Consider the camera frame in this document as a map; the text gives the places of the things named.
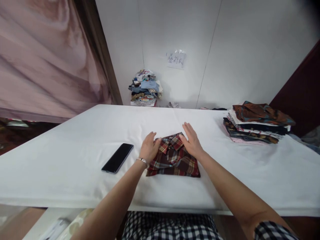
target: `hand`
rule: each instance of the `hand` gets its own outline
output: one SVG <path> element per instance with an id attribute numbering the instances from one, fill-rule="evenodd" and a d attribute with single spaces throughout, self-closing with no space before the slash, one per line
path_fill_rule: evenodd
<path id="1" fill-rule="evenodd" d="M 186 147 L 188 153 L 190 153 L 195 158 L 199 158 L 205 151 L 201 147 L 200 141 L 196 132 L 193 130 L 190 123 L 184 123 L 182 125 L 184 131 L 186 132 L 188 139 L 187 140 L 183 135 L 179 135 L 183 145 Z"/>
<path id="2" fill-rule="evenodd" d="M 157 133 L 154 132 L 149 133 L 144 139 L 140 150 L 139 158 L 143 158 L 149 164 L 157 155 L 159 145 L 161 143 L 161 138 L 158 138 L 156 142 L 153 143 L 153 139 L 156 134 Z"/>

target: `plaid shirt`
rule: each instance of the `plaid shirt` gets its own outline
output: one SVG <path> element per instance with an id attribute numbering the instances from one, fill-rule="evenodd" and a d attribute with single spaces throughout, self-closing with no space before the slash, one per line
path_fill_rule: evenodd
<path id="1" fill-rule="evenodd" d="M 288 229 L 270 221 L 261 222 L 254 230 L 253 237 L 255 240 L 298 240 Z M 155 212 L 129 212 L 122 240 L 129 239 L 223 240 L 212 215 Z"/>
<path id="2" fill-rule="evenodd" d="M 158 153 L 148 168 L 147 176 L 156 174 L 200 177 L 198 162 L 191 156 L 177 133 L 161 140 Z"/>

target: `bracelet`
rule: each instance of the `bracelet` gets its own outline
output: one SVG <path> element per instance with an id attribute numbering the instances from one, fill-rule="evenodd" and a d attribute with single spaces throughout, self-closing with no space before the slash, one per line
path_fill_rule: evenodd
<path id="1" fill-rule="evenodd" d="M 149 168 L 149 164 L 147 163 L 147 161 L 143 158 L 137 158 L 136 160 L 141 160 L 142 162 L 144 162 L 146 164 L 146 168 Z"/>

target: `forearm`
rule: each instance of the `forearm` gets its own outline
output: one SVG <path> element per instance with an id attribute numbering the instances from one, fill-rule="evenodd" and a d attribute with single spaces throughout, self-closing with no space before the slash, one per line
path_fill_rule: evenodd
<path id="1" fill-rule="evenodd" d="M 256 225 L 265 220 L 274 221 L 289 228 L 268 204 L 207 153 L 201 154 L 198 160 L 232 214 L 243 228 L 247 228 L 246 234 L 249 233 L 250 237 Z"/>
<path id="2" fill-rule="evenodd" d="M 145 168 L 142 161 L 136 161 L 88 216 L 72 240 L 114 240 Z"/>

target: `phone screen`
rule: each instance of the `phone screen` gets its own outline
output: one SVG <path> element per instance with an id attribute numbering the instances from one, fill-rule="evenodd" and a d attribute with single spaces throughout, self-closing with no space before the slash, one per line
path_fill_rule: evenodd
<path id="1" fill-rule="evenodd" d="M 123 143 L 101 170 L 105 172 L 116 173 L 124 160 L 126 160 L 132 148 L 133 145 Z"/>

